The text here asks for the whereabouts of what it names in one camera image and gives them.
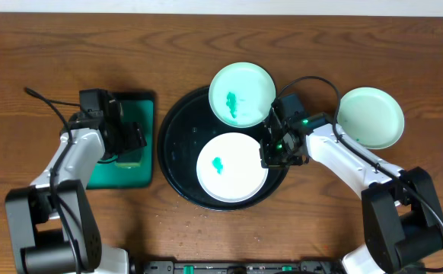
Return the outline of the green yellow sponge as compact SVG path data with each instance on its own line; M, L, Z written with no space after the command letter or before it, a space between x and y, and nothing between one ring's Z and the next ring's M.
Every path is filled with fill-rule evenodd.
M115 165L120 168L139 167L142 163L142 155L142 149L121 154L116 159Z

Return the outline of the white stained plate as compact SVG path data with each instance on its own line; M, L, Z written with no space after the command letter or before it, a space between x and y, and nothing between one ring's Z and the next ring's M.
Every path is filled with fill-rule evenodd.
M262 189L269 170L262 167L260 144L238 132L218 135L199 153L196 176L202 189L221 202L243 202Z

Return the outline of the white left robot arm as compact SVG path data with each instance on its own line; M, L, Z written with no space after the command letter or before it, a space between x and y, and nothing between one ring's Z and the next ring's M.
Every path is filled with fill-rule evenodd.
M28 187L11 190L5 210L19 273L136 273L128 251L102 244L85 195L96 164L119 157L113 131L142 140L132 100L82 104L64 119L60 146Z

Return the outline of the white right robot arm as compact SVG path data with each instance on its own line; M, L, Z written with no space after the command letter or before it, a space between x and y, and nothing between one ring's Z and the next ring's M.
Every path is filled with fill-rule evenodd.
M322 164L360 198L365 242L343 257L347 273L396 273L443 250L443 211L429 174L390 164L352 140L325 113L272 108L262 165ZM443 272L443 266L434 268Z

